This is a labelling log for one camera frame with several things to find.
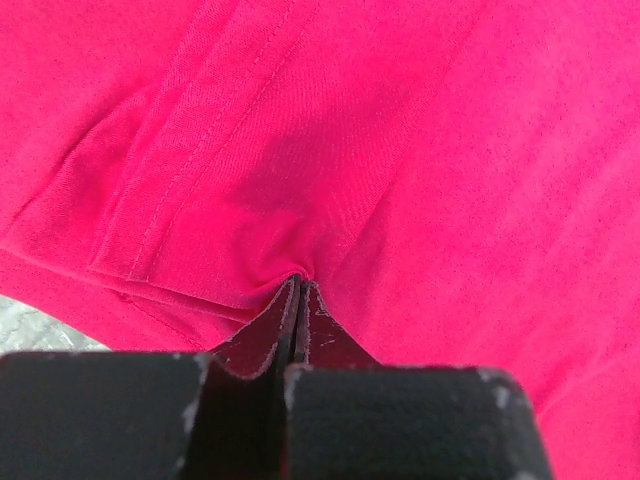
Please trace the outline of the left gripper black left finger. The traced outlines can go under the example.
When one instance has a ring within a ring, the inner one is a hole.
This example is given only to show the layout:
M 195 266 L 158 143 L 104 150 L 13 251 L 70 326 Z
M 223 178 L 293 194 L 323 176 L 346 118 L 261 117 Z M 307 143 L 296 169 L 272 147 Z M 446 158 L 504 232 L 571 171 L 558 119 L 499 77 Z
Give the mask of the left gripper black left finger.
M 4 355 L 2 477 L 278 478 L 300 294 L 288 279 L 207 352 Z

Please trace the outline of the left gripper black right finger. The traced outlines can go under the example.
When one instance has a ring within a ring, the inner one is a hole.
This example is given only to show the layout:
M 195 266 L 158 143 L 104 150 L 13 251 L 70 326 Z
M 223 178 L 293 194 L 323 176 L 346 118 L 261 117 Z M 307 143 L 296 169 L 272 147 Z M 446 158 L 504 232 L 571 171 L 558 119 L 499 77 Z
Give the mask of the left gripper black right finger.
M 373 359 L 304 283 L 284 377 L 288 479 L 549 479 L 533 408 L 508 373 Z

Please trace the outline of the magenta t shirt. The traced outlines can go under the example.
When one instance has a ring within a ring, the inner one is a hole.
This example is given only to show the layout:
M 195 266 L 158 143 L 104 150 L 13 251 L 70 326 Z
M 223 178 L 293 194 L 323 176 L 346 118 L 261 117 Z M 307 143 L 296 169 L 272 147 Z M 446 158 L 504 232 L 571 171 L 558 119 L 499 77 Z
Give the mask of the magenta t shirt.
M 1 290 L 205 350 L 292 275 L 395 364 L 639 475 L 635 1 L 5 1 Z

